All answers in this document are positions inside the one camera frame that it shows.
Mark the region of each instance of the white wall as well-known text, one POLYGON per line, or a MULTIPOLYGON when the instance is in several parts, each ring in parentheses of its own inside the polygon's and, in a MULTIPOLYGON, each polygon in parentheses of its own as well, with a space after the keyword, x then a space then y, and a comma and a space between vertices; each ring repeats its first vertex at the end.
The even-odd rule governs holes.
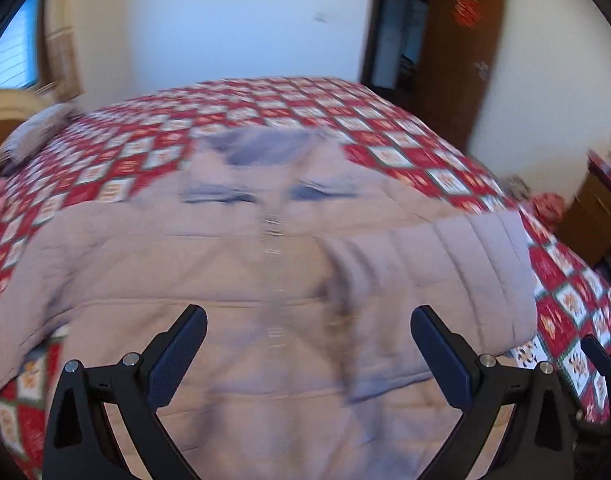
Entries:
POLYGON ((377 54, 372 83, 395 88, 403 49, 405 11, 409 0, 384 0, 383 18, 378 31, 377 54))
POLYGON ((471 153, 567 199, 611 131, 611 27, 591 0, 508 0, 471 153))
POLYGON ((73 0, 82 104, 227 76, 356 80, 370 8, 371 0, 73 0))
POLYGON ((136 95, 130 42, 130 0, 70 0, 86 111, 136 95))

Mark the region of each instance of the bed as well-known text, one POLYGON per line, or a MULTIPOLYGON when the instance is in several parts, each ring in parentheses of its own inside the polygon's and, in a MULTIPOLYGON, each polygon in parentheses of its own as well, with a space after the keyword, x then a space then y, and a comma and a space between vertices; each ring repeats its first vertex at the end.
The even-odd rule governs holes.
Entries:
MULTIPOLYGON (((581 351, 594 333, 611 352, 611 289, 493 176, 425 124, 364 86, 335 78, 219 80, 155 92, 88 114, 8 183, 0 221, 0 295, 34 234, 63 208, 120 202, 182 168, 197 137, 246 124, 327 126, 349 160, 470 213, 518 207, 535 278, 538 334, 511 351, 517 364, 555 363, 591 421, 609 416, 605 382, 581 351)), ((26 357, 0 391, 0 436, 23 472, 40 478, 45 396, 67 327, 26 357)))

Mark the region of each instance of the wooden door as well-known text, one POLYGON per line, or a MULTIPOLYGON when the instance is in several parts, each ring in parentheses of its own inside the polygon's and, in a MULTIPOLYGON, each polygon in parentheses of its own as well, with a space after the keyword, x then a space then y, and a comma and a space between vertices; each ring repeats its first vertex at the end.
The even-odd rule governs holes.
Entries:
POLYGON ((411 111, 462 151, 485 96, 505 0, 429 0, 411 111))

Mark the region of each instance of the wooden dresser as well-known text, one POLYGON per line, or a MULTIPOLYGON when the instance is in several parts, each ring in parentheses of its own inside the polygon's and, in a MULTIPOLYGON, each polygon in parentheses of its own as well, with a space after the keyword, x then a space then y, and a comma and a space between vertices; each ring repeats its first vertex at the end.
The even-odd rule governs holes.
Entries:
POLYGON ((611 257, 611 178, 604 170, 590 162, 588 176, 555 232, 590 267, 611 257))

